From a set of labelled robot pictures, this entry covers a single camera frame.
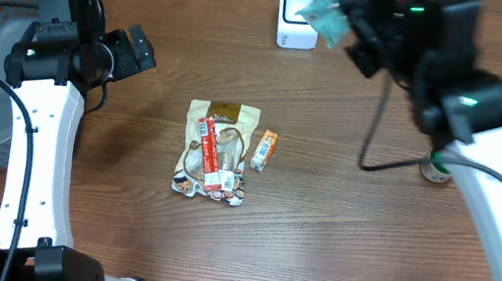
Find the teal wet wipes pack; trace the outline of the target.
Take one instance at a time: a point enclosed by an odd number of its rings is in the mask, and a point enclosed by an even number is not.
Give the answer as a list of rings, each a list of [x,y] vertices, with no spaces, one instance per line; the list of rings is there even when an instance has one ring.
[[[342,0],[315,0],[298,15],[325,40],[326,47],[333,50],[350,32],[347,17],[341,11]]]

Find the green lid jar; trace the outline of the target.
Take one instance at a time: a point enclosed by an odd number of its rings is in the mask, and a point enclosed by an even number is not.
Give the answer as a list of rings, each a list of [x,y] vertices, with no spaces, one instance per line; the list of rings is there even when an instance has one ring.
[[[431,182],[444,183],[452,179],[452,175],[441,164],[428,162],[421,164],[419,169],[423,176]]]

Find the small orange box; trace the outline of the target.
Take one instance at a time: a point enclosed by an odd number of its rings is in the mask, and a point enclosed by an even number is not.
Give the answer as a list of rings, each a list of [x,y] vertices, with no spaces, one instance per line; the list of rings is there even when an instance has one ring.
[[[257,148],[251,157],[251,168],[256,172],[261,172],[269,162],[270,157],[276,149],[278,135],[272,130],[266,130],[258,142]]]

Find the snack bag with red label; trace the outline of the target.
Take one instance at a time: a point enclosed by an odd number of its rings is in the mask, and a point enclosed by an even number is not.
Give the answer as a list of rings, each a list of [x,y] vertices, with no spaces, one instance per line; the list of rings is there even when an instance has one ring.
[[[186,116],[184,149],[175,167],[171,189],[187,197],[200,195],[233,207],[242,205],[246,187],[246,155],[260,115],[260,110],[253,106],[192,100]],[[222,184],[216,191],[204,189],[198,124],[200,118],[210,116],[216,122],[217,159]]]

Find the red stick snack packet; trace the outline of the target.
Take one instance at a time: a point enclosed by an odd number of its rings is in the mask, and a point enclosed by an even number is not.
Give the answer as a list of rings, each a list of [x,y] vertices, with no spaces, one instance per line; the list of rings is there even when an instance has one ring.
[[[199,133],[201,135],[201,147],[203,153],[203,169],[204,169],[204,189],[207,191],[216,191],[221,188],[221,180],[219,175],[219,163],[217,155],[217,140],[215,133],[215,119],[203,117],[199,119]]]

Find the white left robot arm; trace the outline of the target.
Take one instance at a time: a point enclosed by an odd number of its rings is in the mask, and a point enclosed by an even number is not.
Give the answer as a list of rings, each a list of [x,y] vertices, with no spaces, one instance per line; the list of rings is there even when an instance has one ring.
[[[69,194],[90,90],[156,66],[139,26],[106,29],[102,0],[37,0],[5,57],[12,136],[0,207],[0,281],[142,281],[107,276],[74,249]]]

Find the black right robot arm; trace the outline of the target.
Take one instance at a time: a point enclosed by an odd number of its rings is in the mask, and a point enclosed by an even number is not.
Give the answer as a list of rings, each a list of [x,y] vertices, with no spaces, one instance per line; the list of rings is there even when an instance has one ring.
[[[502,281],[502,79],[477,65],[480,0],[340,0],[366,76],[406,83],[414,122],[431,140],[430,167],[461,191],[492,281]]]

